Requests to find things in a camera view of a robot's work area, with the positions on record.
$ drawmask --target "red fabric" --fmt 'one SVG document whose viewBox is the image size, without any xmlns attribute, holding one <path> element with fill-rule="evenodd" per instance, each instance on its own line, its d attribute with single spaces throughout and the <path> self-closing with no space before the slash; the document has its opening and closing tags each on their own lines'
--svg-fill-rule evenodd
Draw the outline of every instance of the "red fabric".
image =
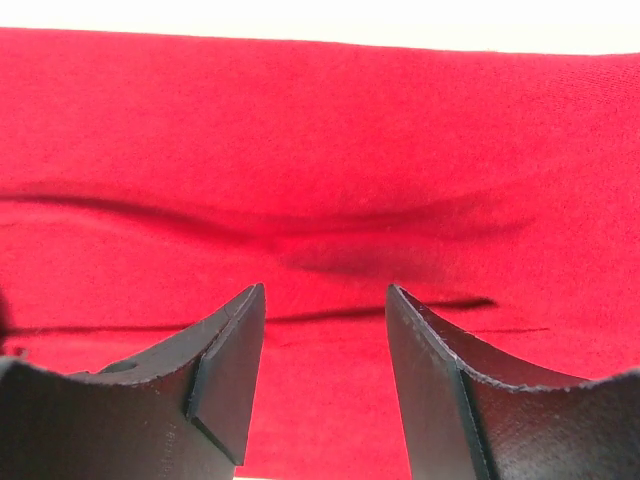
<svg viewBox="0 0 640 480">
<path fill-rule="evenodd" d="M 383 318 L 348 315 L 390 282 L 492 299 L 443 314 L 547 367 L 640 363 L 638 55 L 10 29 L 0 52 L 10 346 L 97 369 L 264 282 L 242 475 L 408 478 Z"/>
</svg>

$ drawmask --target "red background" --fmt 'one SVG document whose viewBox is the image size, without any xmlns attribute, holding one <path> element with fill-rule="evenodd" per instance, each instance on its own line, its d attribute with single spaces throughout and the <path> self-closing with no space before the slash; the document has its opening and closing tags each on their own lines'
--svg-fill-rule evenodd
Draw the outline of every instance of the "red background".
<svg viewBox="0 0 640 480">
<path fill-rule="evenodd" d="M 98 369 L 264 282 L 245 476 L 405 479 L 398 282 L 534 363 L 640 363 L 640 56 L 0 30 L 10 347 Z"/>
</svg>

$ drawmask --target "white wall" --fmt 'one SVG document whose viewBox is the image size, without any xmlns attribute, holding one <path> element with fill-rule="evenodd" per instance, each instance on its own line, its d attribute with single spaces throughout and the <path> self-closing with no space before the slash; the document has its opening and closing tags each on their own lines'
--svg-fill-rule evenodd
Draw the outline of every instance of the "white wall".
<svg viewBox="0 0 640 480">
<path fill-rule="evenodd" d="M 0 0 L 0 26 L 453 50 L 640 52 L 632 0 Z"/>
</svg>

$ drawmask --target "red felt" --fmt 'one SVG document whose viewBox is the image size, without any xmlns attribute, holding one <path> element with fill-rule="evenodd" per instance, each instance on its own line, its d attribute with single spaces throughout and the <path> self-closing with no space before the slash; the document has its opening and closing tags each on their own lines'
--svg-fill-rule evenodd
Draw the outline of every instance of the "red felt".
<svg viewBox="0 0 640 480">
<path fill-rule="evenodd" d="M 0 285 L 34 363 L 129 355 L 245 286 L 239 473 L 406 479 L 399 282 L 532 362 L 640 363 L 640 56 L 0 30 Z M 310 320 L 307 314 L 322 313 Z"/>
</svg>

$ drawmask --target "white background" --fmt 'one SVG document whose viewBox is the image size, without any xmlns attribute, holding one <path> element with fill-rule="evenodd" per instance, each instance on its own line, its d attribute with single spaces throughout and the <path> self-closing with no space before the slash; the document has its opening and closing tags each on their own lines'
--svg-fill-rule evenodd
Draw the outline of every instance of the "white background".
<svg viewBox="0 0 640 480">
<path fill-rule="evenodd" d="M 630 0 L 0 0 L 0 26 L 452 50 L 640 52 Z"/>
</svg>

